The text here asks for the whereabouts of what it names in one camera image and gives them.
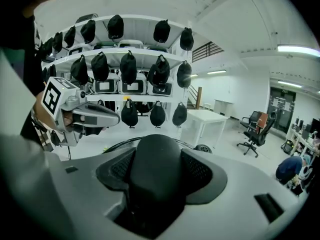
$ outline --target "ceiling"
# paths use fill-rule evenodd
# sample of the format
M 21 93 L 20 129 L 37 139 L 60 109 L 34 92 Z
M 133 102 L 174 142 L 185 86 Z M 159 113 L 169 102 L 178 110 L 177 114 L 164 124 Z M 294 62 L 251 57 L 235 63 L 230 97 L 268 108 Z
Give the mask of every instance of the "ceiling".
M 216 57 L 216 65 L 228 63 L 241 70 L 263 65 L 269 69 L 271 79 L 301 83 L 303 88 L 320 91 L 319 60 L 275 50 L 280 44 L 319 49 L 313 33 L 289 0 L 59 0 L 39 6 L 35 18 L 46 39 L 91 13 L 99 17 L 139 14 L 192 26 L 194 49 L 212 41 L 225 51 Z

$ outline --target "white wall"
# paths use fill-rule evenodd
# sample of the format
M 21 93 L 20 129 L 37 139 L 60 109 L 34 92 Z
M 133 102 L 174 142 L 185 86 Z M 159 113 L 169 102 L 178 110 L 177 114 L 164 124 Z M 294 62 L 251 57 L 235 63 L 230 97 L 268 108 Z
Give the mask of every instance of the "white wall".
M 198 72 L 199 67 L 202 71 L 191 80 L 191 85 L 196 90 L 202 87 L 200 105 L 209 103 L 213 107 L 215 99 L 234 103 L 231 116 L 238 119 L 250 116 L 253 111 L 267 112 L 270 95 L 268 68 L 261 66 L 244 70 L 241 66 L 234 66 L 224 68 L 226 73 L 207 75 L 204 72 L 213 71 L 210 66 L 214 57 L 210 56 L 192 64 L 192 72 Z
M 313 118 L 319 119 L 320 100 L 302 93 L 296 93 L 291 124 L 295 122 L 297 117 L 303 120 L 304 125 L 310 124 Z

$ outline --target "blue cap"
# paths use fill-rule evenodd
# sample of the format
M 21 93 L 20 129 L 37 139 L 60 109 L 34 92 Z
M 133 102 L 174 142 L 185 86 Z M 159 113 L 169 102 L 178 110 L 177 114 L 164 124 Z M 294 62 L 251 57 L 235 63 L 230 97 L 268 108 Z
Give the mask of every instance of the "blue cap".
M 308 154 L 304 154 L 302 157 L 303 160 L 305 160 L 306 164 L 309 165 L 311 162 L 311 157 Z

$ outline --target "cable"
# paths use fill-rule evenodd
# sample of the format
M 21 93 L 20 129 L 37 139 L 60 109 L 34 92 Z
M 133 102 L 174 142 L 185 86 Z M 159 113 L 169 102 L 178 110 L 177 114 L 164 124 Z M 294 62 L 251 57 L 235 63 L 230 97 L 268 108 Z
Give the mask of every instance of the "cable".
M 67 148 L 68 148 L 68 158 L 69 158 L 69 160 L 71 160 L 70 147 L 69 147 L 69 146 L 67 146 Z

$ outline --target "office chair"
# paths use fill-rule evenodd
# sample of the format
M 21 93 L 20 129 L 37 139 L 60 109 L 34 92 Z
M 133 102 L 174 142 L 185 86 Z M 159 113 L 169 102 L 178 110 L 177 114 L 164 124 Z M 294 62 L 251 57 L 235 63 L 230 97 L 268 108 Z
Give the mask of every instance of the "office chair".
M 257 145 L 258 147 L 262 146 L 266 142 L 266 136 L 272 127 L 272 125 L 275 123 L 276 119 L 275 118 L 270 118 L 270 120 L 267 122 L 266 126 L 263 128 L 262 132 L 259 134 L 256 133 L 256 128 L 249 126 L 249 131 L 245 131 L 244 135 L 249 138 L 249 142 L 244 142 L 244 143 L 238 143 L 236 146 L 238 147 L 239 145 L 248 147 L 248 150 L 243 153 L 245 156 L 249 150 L 252 150 L 255 153 L 255 158 L 258 157 L 258 153 L 256 151 L 257 147 L 254 145 Z
M 247 131 L 249 131 L 250 126 L 252 126 L 254 128 L 257 126 L 257 122 L 260 117 L 261 117 L 261 112 L 253 111 L 253 113 L 250 117 L 243 117 L 242 118 L 240 125 L 244 126 L 245 128 L 247 128 Z

